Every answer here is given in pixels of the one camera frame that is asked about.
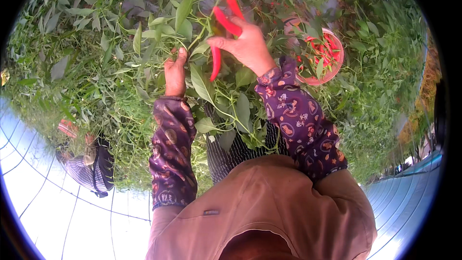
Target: vegetation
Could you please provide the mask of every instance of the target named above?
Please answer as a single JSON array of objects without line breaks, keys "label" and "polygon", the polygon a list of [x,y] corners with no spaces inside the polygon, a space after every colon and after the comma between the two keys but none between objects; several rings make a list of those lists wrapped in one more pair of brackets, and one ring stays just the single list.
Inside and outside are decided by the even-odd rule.
[{"label": "vegetation", "polygon": [[[310,54],[303,34],[321,27],[342,41],[340,72],[320,86],[302,88],[323,106],[341,133],[341,149],[359,182],[379,172],[396,145],[392,124],[407,112],[422,74],[425,25],[414,0],[239,0],[247,20],[258,24],[274,58]],[[115,158],[119,189],[151,189],[147,159],[153,102],[165,89],[163,62],[171,50],[190,52],[187,95],[200,133],[227,132],[223,147],[241,136],[250,148],[264,146],[265,110],[253,91],[256,78],[231,55],[210,83],[212,57],[205,39],[217,32],[213,6],[222,0],[29,0],[12,32],[2,93],[51,145],[69,141],[83,151],[83,135],[103,133]],[[283,19],[299,16],[303,32],[284,33]],[[297,37],[299,45],[287,41]],[[309,62],[306,69],[316,77]],[[225,120],[213,123],[202,101]],[[73,121],[79,136],[65,138],[61,118]],[[193,169],[199,193],[212,184],[205,135],[193,143]]]}]

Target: striped clothing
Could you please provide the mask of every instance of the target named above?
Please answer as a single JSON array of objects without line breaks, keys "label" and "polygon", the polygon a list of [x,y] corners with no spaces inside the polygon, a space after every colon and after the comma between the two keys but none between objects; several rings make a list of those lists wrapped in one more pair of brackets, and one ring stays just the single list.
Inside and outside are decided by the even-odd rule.
[{"label": "striped clothing", "polygon": [[98,160],[99,159],[97,159],[93,164],[94,174],[93,169],[90,166],[85,165],[84,156],[78,156],[74,159],[68,160],[66,162],[66,171],[77,183],[90,191],[105,193],[108,189],[104,184]]}]

